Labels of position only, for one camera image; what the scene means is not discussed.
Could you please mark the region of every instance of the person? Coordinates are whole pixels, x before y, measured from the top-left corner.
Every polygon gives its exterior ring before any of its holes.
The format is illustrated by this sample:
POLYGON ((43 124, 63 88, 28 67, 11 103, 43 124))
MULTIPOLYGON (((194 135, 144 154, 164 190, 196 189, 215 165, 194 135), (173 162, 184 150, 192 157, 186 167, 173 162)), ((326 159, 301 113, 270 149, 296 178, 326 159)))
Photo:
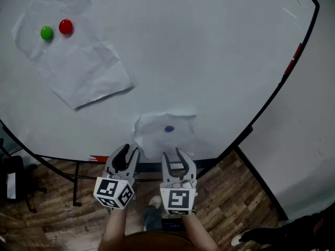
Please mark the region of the person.
POLYGON ((143 213, 145 232, 125 236, 127 209, 113 209, 98 251, 120 250, 199 250, 219 251, 218 245, 210 237, 194 213, 183 215, 186 233, 162 231, 160 196, 154 196, 143 213))
POLYGON ((264 251, 302 250, 310 251, 334 250, 335 243, 335 203, 313 215, 303 216, 276 229, 259 228, 245 231, 231 240, 232 246, 255 241, 261 245, 269 244, 264 251))

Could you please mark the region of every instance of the crumpled white paper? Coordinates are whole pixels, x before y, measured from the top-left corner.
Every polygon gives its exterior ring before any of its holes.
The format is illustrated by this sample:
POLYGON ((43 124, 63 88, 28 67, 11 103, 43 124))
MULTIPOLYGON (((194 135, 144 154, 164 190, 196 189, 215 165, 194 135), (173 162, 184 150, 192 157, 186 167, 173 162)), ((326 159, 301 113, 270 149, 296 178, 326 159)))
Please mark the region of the crumpled white paper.
POLYGON ((143 115, 135 123, 134 140, 143 149, 146 158, 160 159, 166 152, 171 162, 178 162, 176 147, 190 156, 194 155, 194 120, 195 115, 143 115), (166 132, 167 126, 172 126, 174 130, 166 132))
POLYGON ((132 87, 113 46, 103 42, 91 0, 33 0, 12 33, 17 47, 73 109, 132 87), (72 22, 71 35, 60 33, 63 19, 72 22), (53 30, 50 41, 40 36, 45 25, 53 30))

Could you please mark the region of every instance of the red ball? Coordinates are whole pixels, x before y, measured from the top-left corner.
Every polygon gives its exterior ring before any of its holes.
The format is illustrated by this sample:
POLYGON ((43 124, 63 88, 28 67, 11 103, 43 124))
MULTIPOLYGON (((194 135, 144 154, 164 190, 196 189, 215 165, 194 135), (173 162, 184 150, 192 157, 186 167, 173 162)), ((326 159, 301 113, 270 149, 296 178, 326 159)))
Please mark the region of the red ball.
POLYGON ((59 31, 64 35, 72 31, 72 23, 69 19, 64 19, 59 23, 59 31))

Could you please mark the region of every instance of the shoe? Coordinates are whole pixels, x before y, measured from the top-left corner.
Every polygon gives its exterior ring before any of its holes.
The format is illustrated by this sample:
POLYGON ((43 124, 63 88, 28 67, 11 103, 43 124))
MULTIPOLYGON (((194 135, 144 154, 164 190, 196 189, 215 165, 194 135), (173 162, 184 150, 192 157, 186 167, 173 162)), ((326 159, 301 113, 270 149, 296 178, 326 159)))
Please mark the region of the shoe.
POLYGON ((237 246, 237 245, 239 245, 240 243, 242 243, 242 241, 241 241, 242 235, 243 235, 244 233, 246 233, 246 232, 247 232, 247 231, 244 231, 244 232, 242 232, 241 234, 236 235, 236 236, 231 240, 231 242, 230 242, 231 246, 237 246))
POLYGON ((157 209, 161 206, 161 204, 162 198, 159 195, 155 195, 154 197, 152 197, 149 202, 149 206, 156 207, 157 209))

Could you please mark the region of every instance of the white table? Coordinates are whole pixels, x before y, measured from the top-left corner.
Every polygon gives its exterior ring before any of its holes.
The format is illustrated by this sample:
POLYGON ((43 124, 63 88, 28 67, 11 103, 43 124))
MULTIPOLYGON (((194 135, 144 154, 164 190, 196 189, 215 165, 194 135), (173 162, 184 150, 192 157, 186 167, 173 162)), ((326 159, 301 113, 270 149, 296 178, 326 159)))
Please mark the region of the white table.
POLYGON ((72 110, 15 46, 31 1, 0 0, 0 119, 32 153, 76 161, 134 146, 140 115, 185 110, 197 114, 193 159, 217 158, 293 60, 291 72, 317 14, 313 0, 92 0, 136 86, 72 110))

